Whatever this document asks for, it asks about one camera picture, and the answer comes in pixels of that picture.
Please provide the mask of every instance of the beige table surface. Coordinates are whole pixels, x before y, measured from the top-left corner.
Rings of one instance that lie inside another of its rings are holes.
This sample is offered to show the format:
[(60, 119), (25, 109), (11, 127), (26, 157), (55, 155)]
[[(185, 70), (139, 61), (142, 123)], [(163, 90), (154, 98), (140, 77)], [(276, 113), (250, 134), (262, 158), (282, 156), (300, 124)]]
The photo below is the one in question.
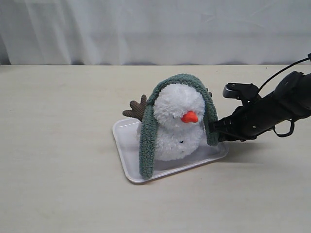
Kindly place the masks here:
[[(0, 66), (0, 233), (310, 232), (311, 118), (289, 138), (230, 143), (222, 161), (140, 186), (112, 135), (129, 101), (171, 75), (199, 77), (222, 118), (240, 105), (222, 97), (226, 83), (260, 86), (283, 67)], [(292, 70), (311, 65), (262, 94)]]

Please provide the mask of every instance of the black cable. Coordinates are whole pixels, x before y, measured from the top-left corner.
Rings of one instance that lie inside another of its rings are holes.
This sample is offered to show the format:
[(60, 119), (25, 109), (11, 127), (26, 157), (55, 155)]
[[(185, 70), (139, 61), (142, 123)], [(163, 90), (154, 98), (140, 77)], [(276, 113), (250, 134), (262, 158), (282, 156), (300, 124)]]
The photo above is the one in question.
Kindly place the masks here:
[(271, 81), (275, 76), (277, 76), (277, 75), (279, 75), (280, 73), (286, 71), (287, 69), (289, 69), (289, 68), (291, 68), (291, 67), (293, 67), (293, 66), (295, 66), (295, 65), (297, 65), (297, 64), (299, 64), (299, 63), (305, 62), (305, 61), (307, 61), (307, 60), (311, 60), (311, 53), (308, 54), (308, 57), (307, 57), (307, 58), (302, 59), (302, 60), (297, 61), (297, 62), (294, 62), (294, 63), (290, 64), (289, 66), (285, 67), (284, 69), (280, 70), (278, 73), (276, 73), (276, 74), (274, 74), (273, 76), (271, 76), (267, 81), (264, 82), (263, 85), (261, 85), (261, 87), (259, 88), (257, 94), (258, 94), (258, 93), (263, 89), (263, 87), (266, 86), (266, 84), (267, 84), (269, 81)]

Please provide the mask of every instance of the orange carrot nose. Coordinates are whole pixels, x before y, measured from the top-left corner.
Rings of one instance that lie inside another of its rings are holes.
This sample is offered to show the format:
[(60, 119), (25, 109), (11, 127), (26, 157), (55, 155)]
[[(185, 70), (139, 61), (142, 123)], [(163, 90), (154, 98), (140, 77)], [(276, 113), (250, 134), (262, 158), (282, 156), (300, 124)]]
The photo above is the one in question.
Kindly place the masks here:
[(184, 123), (193, 122), (196, 123), (199, 121), (198, 115), (194, 111), (189, 111), (181, 117), (181, 121)]

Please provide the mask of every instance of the white fluffy body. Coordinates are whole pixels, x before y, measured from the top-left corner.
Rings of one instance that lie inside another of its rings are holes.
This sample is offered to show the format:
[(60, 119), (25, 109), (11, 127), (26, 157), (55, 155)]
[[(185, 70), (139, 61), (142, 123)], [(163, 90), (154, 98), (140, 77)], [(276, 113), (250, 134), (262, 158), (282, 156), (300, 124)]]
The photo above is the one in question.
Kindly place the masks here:
[[(188, 111), (198, 115), (197, 123), (181, 121), (181, 117)], [(193, 87), (170, 84), (163, 88), (154, 104), (154, 117), (158, 122), (155, 159), (182, 159), (193, 153), (205, 133), (204, 112), (204, 99)]]

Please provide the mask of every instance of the stuffed toy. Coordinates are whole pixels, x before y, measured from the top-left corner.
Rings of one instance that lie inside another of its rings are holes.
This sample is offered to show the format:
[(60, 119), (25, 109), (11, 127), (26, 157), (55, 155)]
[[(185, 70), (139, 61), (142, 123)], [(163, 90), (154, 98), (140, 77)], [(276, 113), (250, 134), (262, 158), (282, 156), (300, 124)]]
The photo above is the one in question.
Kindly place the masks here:
[(190, 156), (203, 137), (207, 144), (218, 144), (218, 133), (211, 133), (210, 122), (218, 120), (212, 94), (195, 76), (178, 74), (160, 82), (151, 96), (131, 101), (126, 117), (138, 119), (139, 172), (152, 177), (155, 160), (170, 161)]

